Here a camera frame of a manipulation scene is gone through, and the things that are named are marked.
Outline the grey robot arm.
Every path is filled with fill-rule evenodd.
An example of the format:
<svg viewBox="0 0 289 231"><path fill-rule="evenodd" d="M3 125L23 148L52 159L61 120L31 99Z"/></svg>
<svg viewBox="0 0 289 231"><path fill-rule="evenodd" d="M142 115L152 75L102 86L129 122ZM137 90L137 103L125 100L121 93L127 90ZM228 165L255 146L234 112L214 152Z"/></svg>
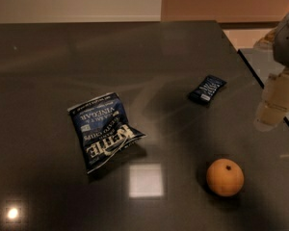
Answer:
<svg viewBox="0 0 289 231"><path fill-rule="evenodd" d="M277 127L289 113L289 12L276 26L272 48L274 60L284 68L278 74L270 74L265 83L254 120L255 128L261 132Z"/></svg>

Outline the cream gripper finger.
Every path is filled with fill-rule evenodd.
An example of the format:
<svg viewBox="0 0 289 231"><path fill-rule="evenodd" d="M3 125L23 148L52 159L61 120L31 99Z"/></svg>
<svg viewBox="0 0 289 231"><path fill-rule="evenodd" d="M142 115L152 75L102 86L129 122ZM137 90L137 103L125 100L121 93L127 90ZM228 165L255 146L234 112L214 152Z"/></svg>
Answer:
<svg viewBox="0 0 289 231"><path fill-rule="evenodd" d="M254 49L272 51L276 36L276 28L269 31L263 38L259 39L254 45Z"/></svg>
<svg viewBox="0 0 289 231"><path fill-rule="evenodd" d="M289 74L270 74L255 114L254 126L269 132L289 113Z"/></svg>

